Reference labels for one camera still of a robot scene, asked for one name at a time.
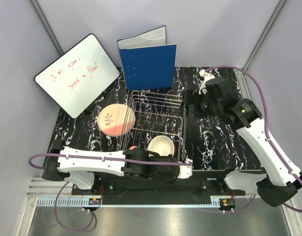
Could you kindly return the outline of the cream and pink plate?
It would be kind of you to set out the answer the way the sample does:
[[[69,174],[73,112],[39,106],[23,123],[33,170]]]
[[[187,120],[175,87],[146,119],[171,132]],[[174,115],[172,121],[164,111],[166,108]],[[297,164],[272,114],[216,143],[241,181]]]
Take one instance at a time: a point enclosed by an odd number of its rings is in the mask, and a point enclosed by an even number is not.
[[[132,108],[125,104],[106,106],[97,117],[99,129],[111,137],[128,133],[135,125],[136,116]]]

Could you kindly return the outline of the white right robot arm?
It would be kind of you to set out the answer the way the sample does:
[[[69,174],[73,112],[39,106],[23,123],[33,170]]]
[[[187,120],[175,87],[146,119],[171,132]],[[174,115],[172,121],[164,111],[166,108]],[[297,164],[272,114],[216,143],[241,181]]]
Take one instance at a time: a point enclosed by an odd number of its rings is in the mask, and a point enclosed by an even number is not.
[[[186,90],[181,106],[183,115],[196,118],[217,116],[246,141],[265,169],[264,174],[226,171],[217,190],[223,195],[233,190],[257,194],[268,205],[286,204],[302,188],[302,170],[270,136],[266,121],[253,101],[240,99],[228,79],[204,81],[199,89]]]

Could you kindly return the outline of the red bowl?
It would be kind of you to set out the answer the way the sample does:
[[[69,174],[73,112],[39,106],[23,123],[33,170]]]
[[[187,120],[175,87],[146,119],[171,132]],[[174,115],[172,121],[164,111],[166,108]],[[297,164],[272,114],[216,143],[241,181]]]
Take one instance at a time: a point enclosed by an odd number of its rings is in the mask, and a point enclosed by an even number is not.
[[[169,137],[160,135],[150,141],[147,150],[156,152],[160,156],[173,156],[175,153],[175,146]]]

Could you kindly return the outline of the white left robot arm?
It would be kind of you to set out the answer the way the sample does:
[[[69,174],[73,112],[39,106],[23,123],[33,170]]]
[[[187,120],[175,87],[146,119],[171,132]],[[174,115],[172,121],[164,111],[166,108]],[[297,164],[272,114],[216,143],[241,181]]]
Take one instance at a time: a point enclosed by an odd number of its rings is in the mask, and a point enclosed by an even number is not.
[[[100,183],[95,173],[129,177],[137,180],[157,177],[182,178],[186,163],[178,162],[171,155],[161,157],[156,152],[135,147],[133,149],[97,152],[70,147],[53,149],[45,158],[42,179],[70,181],[79,189],[93,195]]]

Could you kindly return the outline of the wire dish rack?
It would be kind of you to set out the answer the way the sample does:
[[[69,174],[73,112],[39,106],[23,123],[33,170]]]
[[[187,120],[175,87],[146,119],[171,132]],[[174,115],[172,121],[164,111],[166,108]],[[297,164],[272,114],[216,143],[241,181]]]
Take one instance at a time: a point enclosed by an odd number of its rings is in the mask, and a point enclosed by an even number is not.
[[[169,137],[174,144],[174,158],[180,162],[186,159],[186,121],[178,113],[183,98],[173,94],[133,90],[130,92],[128,107],[122,131],[121,148],[137,146],[146,149],[157,136]]]

